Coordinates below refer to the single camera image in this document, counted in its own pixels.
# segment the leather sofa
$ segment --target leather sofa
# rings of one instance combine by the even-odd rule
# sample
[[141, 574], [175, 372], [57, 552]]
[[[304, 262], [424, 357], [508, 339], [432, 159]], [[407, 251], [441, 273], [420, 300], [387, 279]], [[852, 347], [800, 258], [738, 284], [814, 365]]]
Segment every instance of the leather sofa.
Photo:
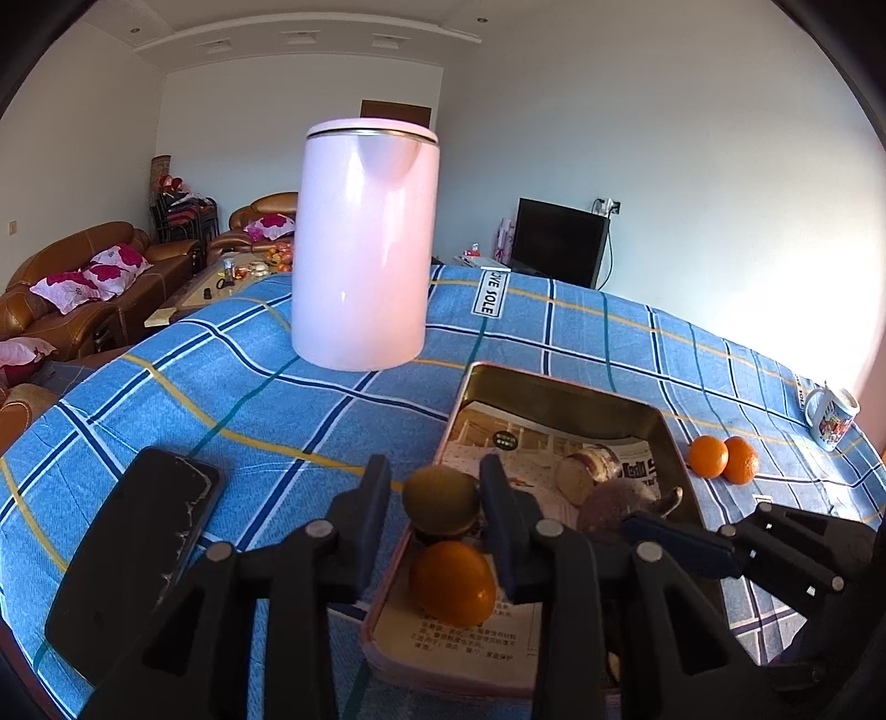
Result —
[[243, 228], [249, 223], [261, 219], [264, 215], [279, 213], [295, 217], [298, 207], [299, 194], [297, 192], [275, 192], [273, 195], [258, 198], [251, 205], [239, 207], [230, 214], [228, 220], [230, 230], [209, 241], [206, 247], [206, 264], [215, 262], [224, 253], [267, 250], [275, 243], [269, 240], [253, 242], [253, 239], [243, 232]]
[[[77, 364], [97, 370], [120, 357], [129, 346], [90, 355]], [[12, 388], [0, 387], [0, 455], [3, 455], [41, 415], [58, 400], [45, 387], [22, 383]]]
[[[120, 297], [87, 302], [62, 315], [28, 290], [47, 275], [83, 268], [95, 254], [119, 244], [131, 245], [153, 264]], [[193, 276], [198, 245], [197, 240], [152, 245], [129, 223], [104, 223], [57, 240], [25, 260], [0, 295], [0, 340], [42, 338], [58, 350], [52, 359], [59, 361], [135, 344], [144, 337], [144, 320]]]

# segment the white mug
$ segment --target white mug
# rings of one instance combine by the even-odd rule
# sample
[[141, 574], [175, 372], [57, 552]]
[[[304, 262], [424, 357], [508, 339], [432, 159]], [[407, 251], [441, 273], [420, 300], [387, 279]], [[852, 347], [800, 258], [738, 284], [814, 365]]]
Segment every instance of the white mug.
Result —
[[806, 422], [812, 439], [823, 450], [830, 452], [846, 435], [852, 419], [859, 414], [859, 401], [844, 387], [837, 390], [816, 387], [806, 398]]

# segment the pink kettle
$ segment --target pink kettle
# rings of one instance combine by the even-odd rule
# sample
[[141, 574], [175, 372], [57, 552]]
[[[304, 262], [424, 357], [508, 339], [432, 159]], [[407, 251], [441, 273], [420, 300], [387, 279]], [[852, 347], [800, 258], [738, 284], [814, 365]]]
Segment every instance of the pink kettle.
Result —
[[292, 268], [292, 347], [332, 370], [382, 370], [424, 345], [437, 136], [335, 120], [307, 134]]

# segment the air vent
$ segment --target air vent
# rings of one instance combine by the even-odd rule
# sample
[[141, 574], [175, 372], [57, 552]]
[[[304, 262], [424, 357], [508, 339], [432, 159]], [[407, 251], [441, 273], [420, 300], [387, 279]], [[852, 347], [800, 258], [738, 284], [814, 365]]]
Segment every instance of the air vent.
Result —
[[372, 47], [382, 48], [384, 50], [399, 50], [400, 46], [409, 40], [408, 37], [400, 37], [399, 35], [380, 35], [372, 34]]
[[280, 33], [287, 45], [315, 45], [319, 30], [287, 30]]
[[200, 43], [199, 45], [194, 45], [194, 47], [202, 50], [206, 55], [217, 55], [219, 52], [228, 52], [234, 49], [229, 37], [222, 40], [212, 40], [209, 43]]

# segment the mandarin orange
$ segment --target mandarin orange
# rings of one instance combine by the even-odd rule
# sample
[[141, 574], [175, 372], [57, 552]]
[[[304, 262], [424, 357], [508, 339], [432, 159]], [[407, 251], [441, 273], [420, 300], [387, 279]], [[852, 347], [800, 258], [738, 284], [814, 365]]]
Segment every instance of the mandarin orange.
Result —
[[487, 620], [497, 586], [486, 558], [472, 547], [444, 540], [422, 550], [409, 569], [409, 591], [426, 613], [456, 628]]
[[753, 445], [743, 437], [733, 436], [726, 440], [726, 446], [729, 448], [729, 461], [723, 477], [735, 485], [752, 481], [760, 469], [760, 458]]
[[689, 445], [689, 467], [699, 477], [717, 477], [726, 468], [728, 460], [729, 449], [719, 438], [699, 435]]

